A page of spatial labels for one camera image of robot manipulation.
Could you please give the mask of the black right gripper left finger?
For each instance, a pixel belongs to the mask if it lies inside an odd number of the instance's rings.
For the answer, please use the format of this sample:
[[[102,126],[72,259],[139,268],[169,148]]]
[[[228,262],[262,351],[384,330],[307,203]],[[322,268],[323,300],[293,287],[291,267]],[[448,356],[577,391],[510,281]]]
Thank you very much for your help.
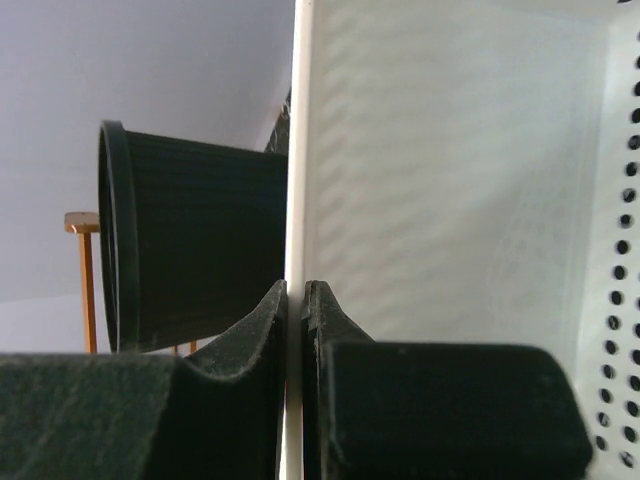
[[[195,353],[1,358],[5,479],[274,479],[286,285]]]

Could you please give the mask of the white perforated plastic basket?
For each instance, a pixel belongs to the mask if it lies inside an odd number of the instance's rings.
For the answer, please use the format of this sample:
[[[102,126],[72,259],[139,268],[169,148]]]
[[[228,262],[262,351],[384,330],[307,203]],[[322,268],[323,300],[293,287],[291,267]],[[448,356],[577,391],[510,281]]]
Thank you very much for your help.
[[[286,269],[379,340],[563,365],[639,475],[639,5],[299,1]]]

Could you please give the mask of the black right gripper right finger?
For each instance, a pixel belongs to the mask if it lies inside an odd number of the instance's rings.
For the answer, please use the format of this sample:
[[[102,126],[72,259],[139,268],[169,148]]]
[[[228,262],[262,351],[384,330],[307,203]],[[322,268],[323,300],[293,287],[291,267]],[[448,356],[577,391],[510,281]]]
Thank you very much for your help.
[[[556,359],[533,346],[378,342],[310,281],[308,479],[583,479],[593,447]]]

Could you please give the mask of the large black plastic bin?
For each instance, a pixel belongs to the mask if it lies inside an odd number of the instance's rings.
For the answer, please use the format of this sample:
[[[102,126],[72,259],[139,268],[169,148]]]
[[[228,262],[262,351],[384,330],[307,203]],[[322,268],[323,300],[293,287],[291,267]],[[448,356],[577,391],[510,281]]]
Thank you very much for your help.
[[[284,276],[284,155],[99,132],[109,344],[150,352],[223,333]]]

